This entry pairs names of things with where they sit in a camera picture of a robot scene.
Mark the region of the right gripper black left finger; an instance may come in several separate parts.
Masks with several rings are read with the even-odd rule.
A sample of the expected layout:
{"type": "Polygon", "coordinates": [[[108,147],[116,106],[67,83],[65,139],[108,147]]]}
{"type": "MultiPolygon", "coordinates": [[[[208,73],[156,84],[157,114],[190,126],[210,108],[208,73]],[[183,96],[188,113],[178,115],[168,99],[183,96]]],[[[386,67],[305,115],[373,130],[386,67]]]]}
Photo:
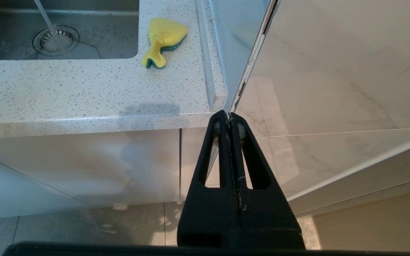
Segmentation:
{"type": "Polygon", "coordinates": [[[230,159],[228,118],[223,110],[210,117],[177,229],[180,247],[223,247],[225,235],[238,226],[230,159]],[[220,187],[206,187],[214,143],[218,144],[220,187]]]}

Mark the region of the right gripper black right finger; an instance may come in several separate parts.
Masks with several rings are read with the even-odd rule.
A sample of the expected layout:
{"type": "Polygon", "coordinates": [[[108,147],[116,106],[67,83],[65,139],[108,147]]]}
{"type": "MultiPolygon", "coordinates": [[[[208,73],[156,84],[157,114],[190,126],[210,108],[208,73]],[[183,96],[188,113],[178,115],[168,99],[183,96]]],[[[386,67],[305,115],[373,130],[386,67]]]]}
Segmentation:
{"type": "Polygon", "coordinates": [[[238,225],[234,249],[304,249],[301,228],[259,143],[244,118],[230,114],[231,160],[238,225]]]}

